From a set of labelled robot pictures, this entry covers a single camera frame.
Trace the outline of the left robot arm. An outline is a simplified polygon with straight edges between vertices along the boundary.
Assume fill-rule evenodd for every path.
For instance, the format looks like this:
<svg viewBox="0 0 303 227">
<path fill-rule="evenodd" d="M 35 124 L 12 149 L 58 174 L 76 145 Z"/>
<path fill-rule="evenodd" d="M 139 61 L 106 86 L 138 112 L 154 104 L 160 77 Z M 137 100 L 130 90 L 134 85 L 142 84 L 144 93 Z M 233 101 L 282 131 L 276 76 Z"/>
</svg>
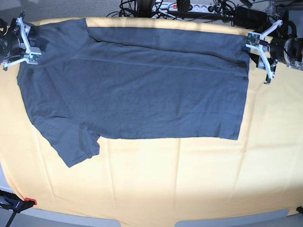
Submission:
<svg viewBox="0 0 303 227">
<path fill-rule="evenodd" d="M 297 37 L 296 32 L 292 21 L 282 20 L 262 33 L 248 32 L 246 47 L 258 51 L 258 54 L 250 53 L 250 58 L 257 68 L 267 72 L 269 79 L 274 78 L 279 62 L 292 69 L 303 69 L 303 40 Z"/>
</svg>

